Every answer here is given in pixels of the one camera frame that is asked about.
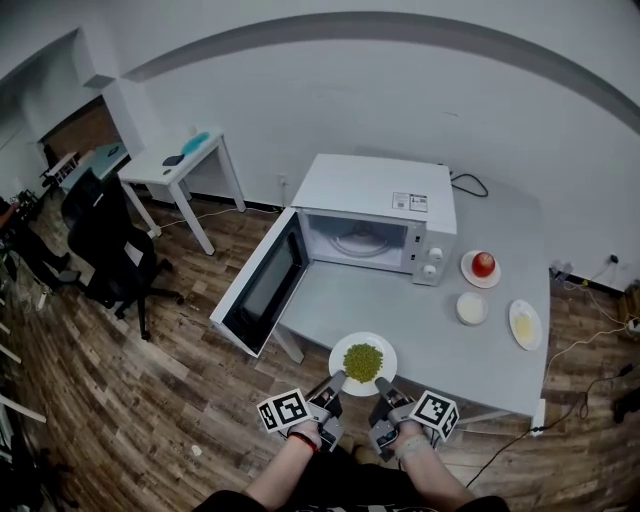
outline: microwave door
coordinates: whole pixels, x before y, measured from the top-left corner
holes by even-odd
[[[229,286],[211,323],[258,357],[308,266],[299,215],[287,208]]]

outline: wooden floor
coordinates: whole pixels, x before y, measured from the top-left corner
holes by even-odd
[[[230,208],[194,200],[197,214]],[[181,217],[149,207],[159,224]],[[58,253],[67,230],[60,197],[45,205],[34,230]],[[19,292],[10,285],[0,315],[11,329],[7,343],[23,365],[2,358],[17,399],[41,411],[46,425],[25,422],[30,438],[48,445],[57,461],[75,468],[68,492],[83,510],[185,511],[219,489],[242,489],[280,446],[266,435],[254,404],[291,387],[309,390],[326,375],[328,352],[308,346],[302,365],[275,343],[258,360],[217,336],[208,316],[237,275],[275,215],[224,213],[201,222],[216,248],[209,257],[185,223],[168,227],[156,241],[175,266],[160,285],[174,288],[185,304],[148,301],[150,342],[142,341],[137,313],[123,321],[69,288],[49,297],[40,312],[21,302],[40,290],[23,266]],[[75,268],[90,272],[75,256]],[[596,294],[606,311],[613,303]],[[550,353],[615,325],[581,291],[553,288]],[[640,345],[603,335],[558,358],[543,396],[547,422],[559,418],[592,379],[610,376],[640,361]],[[611,401],[640,385],[640,371],[597,384],[590,414],[577,411],[538,438],[527,437],[496,459],[474,483],[478,495],[499,494],[512,510],[603,510],[628,499],[640,483],[640,413],[623,425],[611,419]],[[350,437],[365,442],[374,399],[345,397],[342,417]],[[528,428],[515,417],[466,425],[440,454],[468,482],[504,444]],[[192,446],[202,450],[195,456]]]

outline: small white bowl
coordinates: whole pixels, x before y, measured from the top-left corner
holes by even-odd
[[[473,292],[466,292],[456,302],[458,320],[465,325],[480,325],[487,319],[489,305],[484,297]]]

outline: black cable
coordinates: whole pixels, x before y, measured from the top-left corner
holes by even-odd
[[[478,183],[478,185],[480,185],[482,187],[482,190],[484,190],[483,194],[478,194],[477,192],[473,192],[472,190],[469,190],[467,188],[464,187],[459,187],[458,185],[454,185],[453,182],[456,181],[459,178],[464,178],[465,176],[468,176],[469,178],[472,178],[474,180],[476,180],[476,182]],[[471,194],[472,196],[476,196],[476,197],[489,197],[489,191],[487,190],[487,187],[484,186],[484,183],[482,183],[480,181],[480,179],[476,176],[474,176],[473,174],[458,174],[458,176],[455,176],[453,178],[451,178],[451,186],[455,189],[461,190],[462,192],[466,192],[467,194]]]
[[[583,396],[584,396],[584,403],[582,404],[582,406],[580,406],[580,419],[581,420],[586,419],[586,417],[589,415],[589,392],[591,391],[591,388],[593,387],[593,385],[598,383],[598,382],[604,382],[604,381],[607,381],[607,380],[619,379],[620,377],[624,377],[628,373],[632,372],[636,368],[637,368],[637,364],[628,364],[625,367],[623,367],[620,370],[620,372],[618,373],[618,375],[616,375],[615,377],[604,377],[604,378],[599,378],[599,379],[595,379],[595,380],[591,381],[591,384],[589,384],[589,387],[587,387],[587,390],[586,391],[582,391],[578,395],[578,398],[576,398],[575,402],[573,402],[573,404],[571,405],[571,408],[569,409],[569,411],[564,416],[562,416],[560,419],[554,421],[551,425],[548,425],[548,426],[531,428],[531,429],[527,430],[526,432],[524,432],[523,434],[521,434],[518,437],[516,437],[514,440],[510,441],[509,443],[507,443],[502,448],[500,448],[496,452],[496,454],[493,457],[491,457],[491,460],[489,462],[487,462],[484,466],[482,466],[480,471],[478,471],[478,474],[476,474],[476,476],[474,476],[471,479],[471,481],[466,486],[467,489],[471,486],[471,484],[473,482],[475,482],[477,480],[477,478],[482,474],[482,472],[485,469],[487,469],[494,460],[496,460],[496,457],[498,455],[500,455],[503,451],[505,451],[507,448],[509,448],[512,444],[516,443],[517,441],[520,441],[520,439],[522,439],[524,436],[526,436],[530,432],[545,432],[547,430],[552,429],[553,427],[558,425],[560,422],[566,420],[569,417],[569,415],[573,412],[573,410],[575,409],[576,405],[578,405],[578,402],[583,398]]]

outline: black chair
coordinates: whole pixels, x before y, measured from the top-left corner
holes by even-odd
[[[117,176],[101,183],[92,172],[84,173],[62,202],[62,217],[70,230],[69,248],[95,269],[86,296],[108,308],[122,301],[115,312],[120,319],[137,301],[140,334],[148,340],[145,298],[171,297],[178,304],[184,299],[178,292],[151,286],[161,270],[170,271],[173,266],[166,259],[157,263],[152,240],[131,223]],[[127,243],[142,253],[137,265],[125,252]]]

